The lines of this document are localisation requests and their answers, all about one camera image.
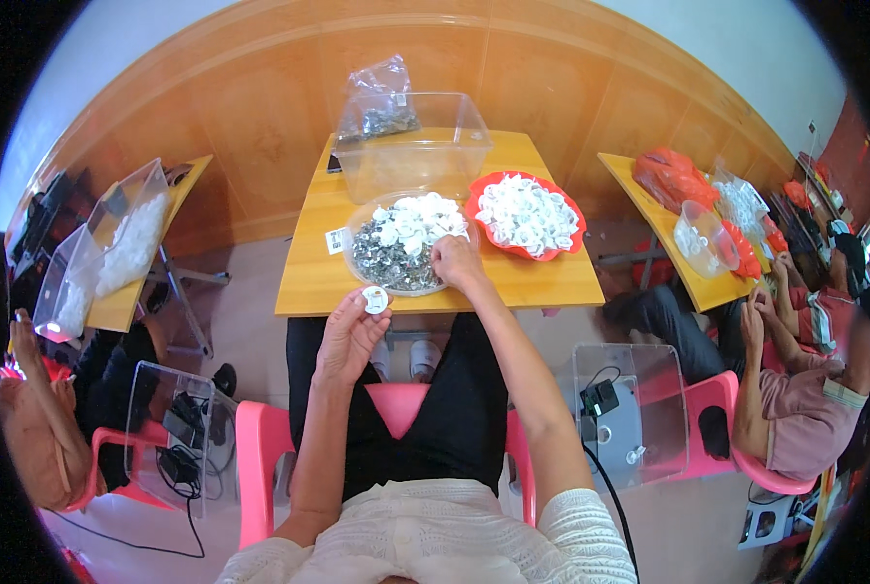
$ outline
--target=wooden wall panel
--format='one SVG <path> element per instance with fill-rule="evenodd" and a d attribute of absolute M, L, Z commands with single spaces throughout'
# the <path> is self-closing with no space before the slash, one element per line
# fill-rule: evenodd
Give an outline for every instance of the wooden wall panel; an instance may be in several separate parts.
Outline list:
<path fill-rule="evenodd" d="M 242 0 L 108 84 L 33 184 L 87 166 L 102 193 L 157 156 L 177 164 L 213 153 L 172 225 L 172 251 L 289 234 L 348 73 L 393 53 L 414 89 L 464 91 L 488 127 L 529 134 L 589 218 L 638 217 L 599 151 L 637 156 L 670 146 L 704 170 L 721 155 L 760 191 L 785 181 L 794 164 L 704 64 L 586 0 Z"/>

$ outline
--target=pink plastic chair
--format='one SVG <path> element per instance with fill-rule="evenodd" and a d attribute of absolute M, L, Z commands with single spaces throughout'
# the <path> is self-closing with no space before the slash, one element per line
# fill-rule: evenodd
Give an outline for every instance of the pink plastic chair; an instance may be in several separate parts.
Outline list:
<path fill-rule="evenodd" d="M 732 460 L 718 461 L 704 450 L 704 442 L 698 431 L 698 416 L 705 408 L 718 405 L 726 411 L 727 435 L 733 435 L 734 405 L 737 403 L 737 391 L 740 383 L 732 371 L 724 371 L 718 376 L 704 380 L 685 388 L 686 407 L 688 410 L 688 468 L 684 473 L 677 474 L 671 480 L 684 480 L 699 476 L 719 475 L 735 471 L 738 468 L 751 478 L 757 485 L 780 494 L 804 494 L 814 486 L 815 480 L 794 480 L 779 473 L 770 471 L 766 465 L 754 456 L 744 454 L 730 446 Z M 682 461 L 676 460 L 665 464 L 667 468 L 678 468 Z"/>
<path fill-rule="evenodd" d="M 147 446 L 150 447 L 162 447 L 166 448 L 168 445 L 169 433 L 165 428 L 162 427 L 157 421 L 148 420 L 144 423 L 144 426 L 141 428 L 140 433 L 133 439 L 133 460 L 139 461 L 143 459 L 144 451 Z M 71 511 L 77 511 L 80 508 L 83 508 L 88 503 L 91 502 L 91 499 L 94 499 L 95 494 L 98 492 L 98 450 L 101 449 L 102 444 L 119 444 L 121 446 L 124 445 L 126 441 L 126 435 L 123 432 L 118 430 L 111 430 L 110 428 L 98 428 L 94 431 L 94 434 L 91 435 L 91 473 L 89 473 L 88 484 L 85 486 L 85 492 L 82 493 L 82 496 L 65 508 L 65 513 L 69 513 Z M 163 509 L 172 509 L 156 497 L 153 497 L 146 491 L 140 488 L 139 485 L 135 481 L 131 481 L 123 487 L 117 487 L 111 493 L 115 495 L 123 495 L 125 497 L 129 497 L 134 501 L 139 501 L 141 503 L 146 503 L 147 505 L 152 505 L 153 507 L 163 508 Z"/>
<path fill-rule="evenodd" d="M 424 383 L 376 383 L 367 386 L 373 404 L 394 438 L 405 436 L 429 391 Z M 262 541 L 274 531 L 272 475 L 279 458 L 293 452 L 289 412 L 265 403 L 237 406 L 237 466 L 241 491 L 240 548 Z M 507 414 L 506 451 L 516 463 L 523 487 L 523 518 L 536 524 L 535 482 L 523 427 L 515 410 Z"/>

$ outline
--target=yellow table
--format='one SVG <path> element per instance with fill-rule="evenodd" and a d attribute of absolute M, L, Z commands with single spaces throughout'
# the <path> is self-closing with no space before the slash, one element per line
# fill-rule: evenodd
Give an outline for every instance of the yellow table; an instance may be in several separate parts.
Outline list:
<path fill-rule="evenodd" d="M 521 170 L 551 180 L 543 159 L 525 134 L 490 132 L 494 148 L 488 153 L 481 175 L 500 170 Z M 348 291 L 360 285 L 344 263 L 344 255 L 328 255 L 325 233 L 347 224 L 358 205 L 351 203 L 342 173 L 326 172 L 330 138 L 305 195 L 296 232 L 283 270 L 276 298 L 277 316 L 326 315 Z M 604 303 L 594 267 L 581 245 L 578 253 L 560 253 L 551 262 L 535 262 L 500 251 L 481 233 L 484 269 L 512 310 L 599 306 Z M 398 313 L 456 312 L 472 310 L 460 292 L 447 289 L 418 297 L 398 296 L 392 305 Z"/>
<path fill-rule="evenodd" d="M 623 190 L 627 192 L 629 198 L 639 208 L 642 216 L 646 217 L 652 231 L 662 242 L 662 247 L 671 258 L 675 265 L 675 271 L 685 284 L 688 295 L 691 297 L 692 303 L 695 305 L 695 310 L 703 312 L 705 310 L 719 307 L 722 304 L 741 298 L 750 293 L 756 284 L 751 279 L 744 279 L 732 272 L 721 274 L 718 277 L 706 279 L 700 276 L 691 265 L 688 264 L 678 246 L 675 245 L 675 238 L 672 232 L 675 229 L 675 223 L 678 222 L 678 215 L 665 209 L 661 204 L 646 193 L 642 187 L 633 181 L 633 167 L 636 161 L 626 156 L 616 156 L 614 154 L 599 153 L 598 158 L 604 163 L 607 170 L 610 171 Z M 762 265 L 763 272 L 769 271 L 768 260 L 762 249 L 754 248 L 756 257 Z"/>
<path fill-rule="evenodd" d="M 208 156 L 188 161 L 188 164 L 193 165 L 192 169 L 188 171 L 188 174 L 185 175 L 179 184 L 169 190 L 169 194 L 172 196 L 172 204 L 169 206 L 169 214 L 166 215 L 166 220 L 162 226 L 163 237 L 169 231 L 169 226 L 172 224 L 175 214 L 179 212 L 185 197 L 188 196 L 188 192 L 195 186 L 196 181 L 198 181 L 201 173 L 208 166 L 211 158 L 213 156 L 209 154 Z M 143 291 L 145 282 L 146 278 L 142 277 L 113 294 L 95 299 L 94 304 L 91 305 L 88 317 L 85 319 L 85 326 L 124 333 L 128 331 L 130 323 L 133 322 L 133 313 L 136 311 L 137 302 L 140 300 L 140 293 Z"/>

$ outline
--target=clear plastic bag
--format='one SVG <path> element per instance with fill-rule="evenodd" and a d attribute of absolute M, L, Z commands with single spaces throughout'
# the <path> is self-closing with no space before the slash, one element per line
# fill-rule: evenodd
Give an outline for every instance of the clear plastic bag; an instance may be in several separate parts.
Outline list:
<path fill-rule="evenodd" d="M 738 227 L 746 239 L 758 245 L 766 237 L 760 218 L 768 213 L 769 207 L 752 184 L 725 170 L 723 161 L 718 159 L 715 168 L 710 184 L 721 193 L 721 198 L 714 208 Z"/>
<path fill-rule="evenodd" d="M 406 93 L 413 90 L 409 70 L 399 54 L 382 63 L 360 69 L 348 76 L 345 88 L 350 97 L 362 97 L 360 119 L 345 114 L 342 120 L 341 141 L 369 140 L 382 135 L 420 130 L 416 110 Z"/>

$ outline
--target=red plastic bowl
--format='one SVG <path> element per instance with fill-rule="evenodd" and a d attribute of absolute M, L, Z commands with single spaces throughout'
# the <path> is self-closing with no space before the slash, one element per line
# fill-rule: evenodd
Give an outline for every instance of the red plastic bowl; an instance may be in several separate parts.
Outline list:
<path fill-rule="evenodd" d="M 571 234 L 570 250 L 549 250 L 538 258 L 534 257 L 530 255 L 529 252 L 526 251 L 526 248 L 523 248 L 522 246 L 500 245 L 499 243 L 497 243 L 496 240 L 494 240 L 493 234 L 490 232 L 490 228 L 487 227 L 483 221 L 475 218 L 475 215 L 477 215 L 477 213 L 479 213 L 481 210 L 479 202 L 481 200 L 481 197 L 484 195 L 484 188 L 487 187 L 488 184 L 499 184 L 499 181 L 502 181 L 504 177 L 514 177 L 516 175 L 519 175 L 524 179 L 533 179 L 544 188 L 548 189 L 549 193 L 558 193 L 562 195 L 563 197 L 565 197 L 565 203 L 567 203 L 569 207 L 571 207 L 571 210 L 578 214 L 578 231 Z M 587 224 L 584 222 L 584 216 L 581 215 L 581 209 L 579 209 L 578 205 L 571 200 L 571 197 L 569 197 L 568 194 L 559 189 L 558 185 L 556 185 L 554 182 L 546 181 L 545 179 L 540 179 L 539 177 L 534 177 L 529 173 L 521 172 L 518 170 L 504 170 L 501 172 L 491 173 L 485 177 L 480 177 L 476 181 L 471 182 L 469 189 L 471 189 L 471 198 L 468 199 L 467 204 L 464 205 L 465 212 L 468 214 L 469 218 L 475 220 L 477 223 L 480 224 L 480 226 L 484 229 L 484 233 L 487 234 L 488 241 L 497 246 L 500 250 L 509 251 L 510 253 L 514 253 L 516 255 L 528 258 L 530 260 L 535 260 L 537 262 L 548 262 L 549 260 L 557 256 L 558 253 L 561 251 L 567 251 L 568 253 L 577 253 L 578 251 L 581 251 L 581 238 L 584 236 L 584 231 L 587 229 Z"/>

